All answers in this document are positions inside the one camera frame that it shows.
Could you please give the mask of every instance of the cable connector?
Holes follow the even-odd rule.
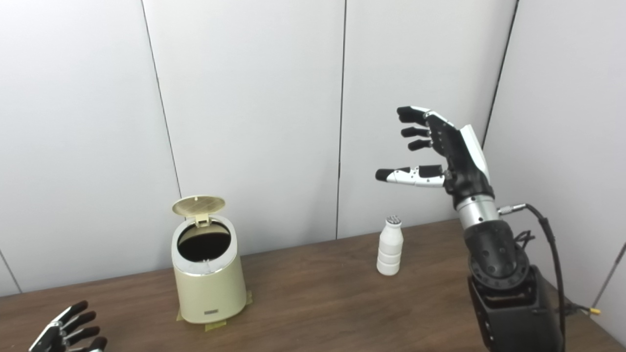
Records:
[[[567,303],[565,305],[565,315],[570,316],[576,314],[578,311],[583,311],[592,315],[600,315],[602,312],[597,308],[590,308],[581,306],[580,304],[575,303]]]
[[[510,213],[519,212],[524,209],[526,209],[526,204],[506,205],[504,207],[498,208],[498,214],[508,215]]]

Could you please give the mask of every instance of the silver cylindrical joint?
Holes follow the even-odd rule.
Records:
[[[493,198],[483,194],[463,199],[456,206],[456,211],[459,213],[463,229],[481,222],[500,219]]]
[[[498,208],[498,213],[500,215],[507,215],[524,209],[526,209],[526,204],[505,205],[504,207]]]

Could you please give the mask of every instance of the yellow tape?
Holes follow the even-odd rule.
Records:
[[[210,323],[210,324],[204,324],[204,332],[206,333],[209,330],[221,328],[224,325],[226,325],[226,320],[216,321],[216,322]]]

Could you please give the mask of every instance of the black fingertip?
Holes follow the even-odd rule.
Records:
[[[402,137],[428,137],[428,130],[423,128],[408,127],[400,131]]]
[[[94,311],[80,314],[79,316],[75,316],[74,318],[70,319],[70,321],[68,321],[63,326],[63,331],[65,331],[66,334],[71,334],[79,326],[85,323],[89,323],[94,319],[96,319],[96,312]]]
[[[89,306],[89,303],[87,301],[78,302],[78,303],[74,304],[72,307],[70,307],[68,314],[69,315],[76,315],[76,314],[84,311],[85,309],[87,309],[88,306]]]
[[[387,177],[393,172],[394,169],[392,168],[379,168],[378,171],[376,171],[376,180],[386,182]]]
[[[398,118],[400,122],[403,123],[418,123],[422,126],[426,125],[426,119],[424,119],[424,112],[415,110],[411,106],[401,106],[396,112],[398,113]]]
[[[65,341],[68,346],[71,346],[82,339],[90,338],[92,336],[96,336],[97,334],[100,334],[100,327],[92,326],[90,328],[80,329],[73,334],[67,335],[67,337],[65,337]]]
[[[106,347],[107,340],[106,338],[99,336],[93,340],[91,345],[89,346],[89,351],[104,351]]]
[[[414,152],[415,150],[420,150],[422,148],[430,147],[431,145],[430,143],[431,143],[430,140],[418,139],[416,141],[409,143],[408,147],[410,151]]]

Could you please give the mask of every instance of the white wall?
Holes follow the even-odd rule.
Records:
[[[514,0],[348,1],[339,237],[456,217],[443,189],[378,182],[378,168],[444,163],[410,152],[396,108],[435,109],[482,139]]]
[[[6,263],[0,259],[0,297],[19,293],[18,286],[11,277]]]
[[[141,2],[0,2],[0,247],[25,291],[170,265],[179,219]]]
[[[550,219],[565,294],[585,305],[626,241],[625,13],[618,0],[520,1],[485,145],[496,202],[529,202]],[[554,282],[535,219],[507,220],[540,238],[528,252]],[[624,270],[615,273],[595,318],[622,344]]]
[[[183,195],[243,254],[335,238],[343,0],[148,1]]]

